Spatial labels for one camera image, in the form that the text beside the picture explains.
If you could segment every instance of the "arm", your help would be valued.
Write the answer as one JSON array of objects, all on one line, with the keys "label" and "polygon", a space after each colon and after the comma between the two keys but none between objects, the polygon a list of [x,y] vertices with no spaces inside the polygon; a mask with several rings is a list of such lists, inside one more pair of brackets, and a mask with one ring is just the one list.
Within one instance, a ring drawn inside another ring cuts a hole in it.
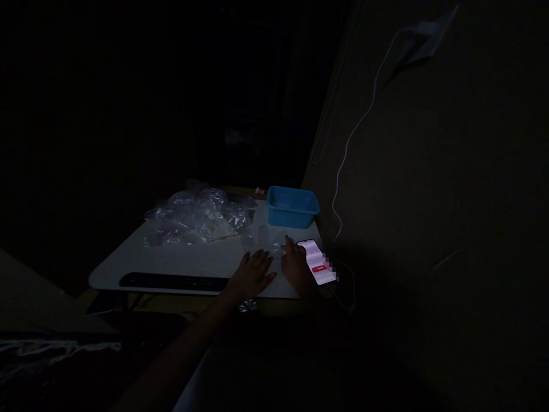
[{"label": "arm", "polygon": [[282,249],[286,252],[282,258],[282,272],[305,303],[327,346],[336,349],[348,347],[348,325],[331,305],[333,302],[320,295],[307,265],[305,249],[293,243],[287,235],[286,245]]},{"label": "arm", "polygon": [[227,287],[123,394],[111,411],[160,410],[173,405],[189,382],[224,320],[247,299],[262,292],[276,273],[265,276],[273,260],[259,250],[246,253]]}]

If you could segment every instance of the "phone screen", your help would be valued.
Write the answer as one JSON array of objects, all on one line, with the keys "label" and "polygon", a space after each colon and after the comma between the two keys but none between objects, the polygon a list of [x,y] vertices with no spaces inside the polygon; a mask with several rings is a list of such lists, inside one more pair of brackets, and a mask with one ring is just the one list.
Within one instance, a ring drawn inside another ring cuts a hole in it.
[{"label": "phone screen", "polygon": [[297,242],[297,244],[305,248],[307,252],[307,265],[309,265],[309,269],[319,286],[336,280],[336,274],[332,271],[328,262],[326,262],[325,256],[314,240],[304,240]]}]

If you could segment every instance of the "hand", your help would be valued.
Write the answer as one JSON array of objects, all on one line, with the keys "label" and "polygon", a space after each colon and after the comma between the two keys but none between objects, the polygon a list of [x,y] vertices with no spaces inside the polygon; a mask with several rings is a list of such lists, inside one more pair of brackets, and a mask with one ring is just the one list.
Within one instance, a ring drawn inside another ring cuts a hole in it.
[{"label": "hand", "polygon": [[286,245],[282,246],[282,250],[286,252],[282,258],[282,272],[297,293],[303,297],[303,293],[314,288],[305,248],[293,243],[292,239],[286,235]]},{"label": "hand", "polygon": [[268,255],[269,252],[264,252],[263,249],[259,249],[252,257],[250,252],[246,253],[225,287],[225,292],[237,302],[251,299],[263,292],[276,276],[275,272],[265,276],[273,262],[273,258],[267,257]]}]

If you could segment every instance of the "clear plastic bag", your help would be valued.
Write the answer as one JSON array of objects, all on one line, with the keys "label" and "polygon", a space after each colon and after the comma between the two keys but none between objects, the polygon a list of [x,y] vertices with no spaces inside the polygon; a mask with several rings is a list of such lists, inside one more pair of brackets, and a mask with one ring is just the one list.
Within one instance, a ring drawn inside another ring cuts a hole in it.
[{"label": "clear plastic bag", "polygon": [[253,236],[252,231],[248,228],[240,235],[240,244],[244,253],[254,253],[258,249],[268,251],[275,259],[279,259],[285,255],[282,250],[282,245],[286,244],[284,237],[285,232],[274,232],[269,234],[266,225],[259,226],[257,235]]},{"label": "clear plastic bag", "polygon": [[150,230],[146,247],[163,243],[210,243],[216,239],[243,233],[251,224],[249,196],[231,196],[198,180],[187,180],[187,190],[161,201],[145,215]]}]

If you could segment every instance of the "white table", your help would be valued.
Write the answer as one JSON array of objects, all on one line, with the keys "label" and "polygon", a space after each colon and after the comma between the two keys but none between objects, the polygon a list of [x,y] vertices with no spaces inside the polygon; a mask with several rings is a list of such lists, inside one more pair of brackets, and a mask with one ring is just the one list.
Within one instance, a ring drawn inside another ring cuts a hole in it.
[{"label": "white table", "polygon": [[[283,238],[285,233],[294,241],[320,240],[319,230],[313,221],[308,229],[294,229],[268,224],[269,209],[266,202],[257,200],[257,209],[250,227],[257,249],[273,250],[275,239]],[[99,290],[127,292],[169,293],[181,295],[217,295],[218,292],[175,290],[160,288],[123,287],[118,283],[129,273],[208,276],[211,278],[229,278],[232,276],[244,254],[240,236],[232,236],[204,245],[164,244],[156,248],[143,246],[143,238],[149,232],[149,223],[145,222],[133,232],[113,253],[110,254],[90,275],[90,286]],[[281,269],[281,253],[275,259],[269,272],[277,272],[276,278],[258,297],[297,299],[299,296],[288,283]]]}]

